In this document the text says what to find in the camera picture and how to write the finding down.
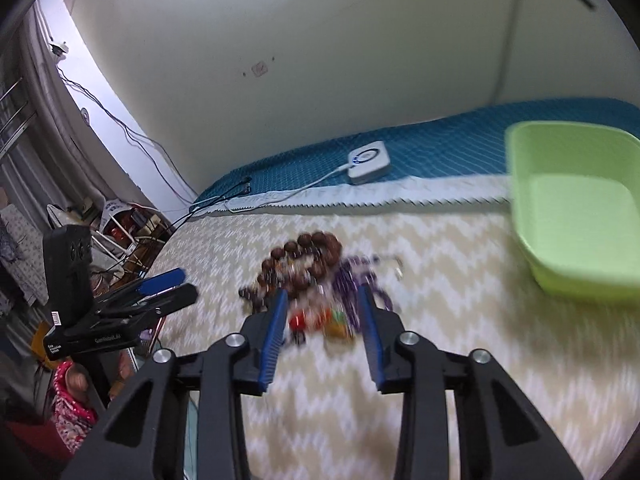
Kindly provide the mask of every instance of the green container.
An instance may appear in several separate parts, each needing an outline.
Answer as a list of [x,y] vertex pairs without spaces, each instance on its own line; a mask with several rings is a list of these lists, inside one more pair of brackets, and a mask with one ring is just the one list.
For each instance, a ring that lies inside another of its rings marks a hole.
[[640,298],[640,140],[555,121],[506,133],[513,222],[536,281],[583,300]]

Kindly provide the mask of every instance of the white device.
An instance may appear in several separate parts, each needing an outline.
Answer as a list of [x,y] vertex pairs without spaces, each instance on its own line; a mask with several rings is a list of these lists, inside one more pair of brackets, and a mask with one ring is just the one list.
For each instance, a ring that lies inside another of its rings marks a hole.
[[347,174],[352,184],[364,184],[391,168],[391,160],[381,140],[367,144],[349,153]]

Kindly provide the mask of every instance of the wall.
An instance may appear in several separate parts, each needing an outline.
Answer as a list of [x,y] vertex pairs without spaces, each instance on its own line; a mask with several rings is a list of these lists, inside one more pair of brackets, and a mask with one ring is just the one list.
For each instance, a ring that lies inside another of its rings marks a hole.
[[[640,104],[640,55],[598,1],[522,0],[500,101]],[[76,0],[113,89],[196,190],[304,144],[483,106],[514,0]],[[268,72],[256,77],[252,66]]]
[[[127,108],[98,69],[63,0],[39,0],[39,2],[52,36],[57,41],[66,41],[69,47],[66,59],[58,63],[65,75],[91,91],[107,110],[124,121],[134,131],[144,134],[142,128],[129,114]],[[70,93],[79,108],[87,109],[92,129],[148,199],[158,209],[165,212],[169,220],[175,220],[183,215],[187,211],[188,203],[194,200],[194,193],[169,167],[162,154],[148,141],[143,141],[146,150],[154,158],[162,174],[188,202],[175,195],[169,185],[162,180],[153,162],[139,147],[127,141],[124,131],[97,104],[78,91],[70,89]]]

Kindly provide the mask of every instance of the gray curtain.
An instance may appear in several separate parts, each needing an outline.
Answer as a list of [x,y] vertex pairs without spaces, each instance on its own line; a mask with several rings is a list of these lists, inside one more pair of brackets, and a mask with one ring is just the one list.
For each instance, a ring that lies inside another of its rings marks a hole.
[[82,119],[58,75],[33,8],[0,61],[0,95],[2,87],[9,88],[20,77],[21,83],[0,103],[0,124],[24,102],[28,106],[0,136],[0,142],[6,142],[31,113],[36,117],[0,160],[0,185],[11,203],[43,232],[49,228],[49,203],[67,208],[89,197],[98,208],[113,198],[150,205]]

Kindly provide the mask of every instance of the metal screw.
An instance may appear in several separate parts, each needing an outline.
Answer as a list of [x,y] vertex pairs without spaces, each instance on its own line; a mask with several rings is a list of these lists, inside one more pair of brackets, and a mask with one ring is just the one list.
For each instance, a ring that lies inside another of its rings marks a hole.
[[474,352],[471,354],[471,357],[476,363],[480,363],[481,365],[485,365],[491,360],[491,354],[489,354],[487,350],[484,350],[482,348],[474,350]]
[[415,332],[402,332],[400,334],[400,342],[403,345],[412,346],[420,341],[420,336]]
[[233,347],[237,347],[237,346],[242,346],[244,344],[244,336],[242,334],[229,334],[228,336],[226,336],[225,339],[225,343],[227,346],[233,346]]
[[171,359],[171,351],[161,348],[154,353],[154,361],[156,363],[165,363]]

